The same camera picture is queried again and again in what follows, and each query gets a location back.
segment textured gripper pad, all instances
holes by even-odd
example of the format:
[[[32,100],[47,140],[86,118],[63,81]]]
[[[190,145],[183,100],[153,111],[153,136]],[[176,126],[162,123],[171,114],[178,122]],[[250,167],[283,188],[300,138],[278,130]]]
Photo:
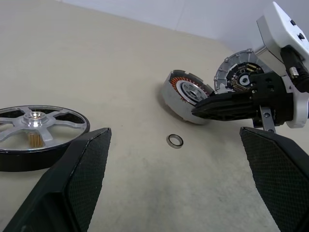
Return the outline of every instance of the textured gripper pad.
[[[111,131],[89,141],[69,183],[66,195],[82,232],[88,230],[102,188]]]
[[[256,188],[281,232],[305,231],[300,227],[308,219],[308,179],[278,143],[258,133],[240,131]]]

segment black rubber tire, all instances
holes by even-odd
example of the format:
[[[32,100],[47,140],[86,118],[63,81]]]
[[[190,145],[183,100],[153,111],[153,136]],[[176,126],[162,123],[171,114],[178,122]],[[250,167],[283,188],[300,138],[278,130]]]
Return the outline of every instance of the black rubber tire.
[[[89,120],[81,113],[68,109],[80,114],[86,120],[86,130],[81,134],[85,134],[90,130]],[[16,150],[1,150],[0,149],[0,171],[1,172],[27,172],[35,171],[44,168],[49,168],[54,165],[68,149],[73,140],[64,144],[54,146],[52,148],[40,149],[37,151],[16,151]]]

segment white wall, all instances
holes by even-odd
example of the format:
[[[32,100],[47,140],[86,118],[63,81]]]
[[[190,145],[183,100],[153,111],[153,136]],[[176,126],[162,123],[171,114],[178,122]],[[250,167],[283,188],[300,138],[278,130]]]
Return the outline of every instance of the white wall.
[[[251,47],[247,31],[272,0],[61,0],[66,3]],[[309,0],[276,0],[309,37]]]

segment small washer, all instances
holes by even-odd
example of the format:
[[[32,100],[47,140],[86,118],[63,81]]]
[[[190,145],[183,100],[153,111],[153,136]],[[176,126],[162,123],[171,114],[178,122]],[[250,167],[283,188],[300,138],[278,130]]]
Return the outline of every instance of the small washer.
[[[174,139],[177,139],[178,141],[179,141],[179,145],[177,145],[177,144],[174,144],[170,139],[171,138],[174,138]],[[166,138],[166,141],[167,141],[167,143],[171,146],[171,147],[173,147],[173,148],[175,148],[175,149],[179,149],[179,148],[181,148],[182,146],[183,146],[183,139],[180,137],[180,136],[178,136],[178,135],[176,135],[176,134],[170,134],[167,138]]]

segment beige table surface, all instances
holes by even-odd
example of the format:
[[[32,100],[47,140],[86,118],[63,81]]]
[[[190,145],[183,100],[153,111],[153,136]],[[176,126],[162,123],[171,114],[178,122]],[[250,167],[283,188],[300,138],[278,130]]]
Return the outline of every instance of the beige table surface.
[[[90,232],[277,232],[239,137],[250,120],[195,126],[162,104],[173,69],[213,83],[219,42],[52,0],[0,2],[0,108],[64,106],[112,141]],[[277,128],[309,152],[309,127]],[[175,133],[181,149],[166,143]],[[0,173],[2,230],[46,170]]]

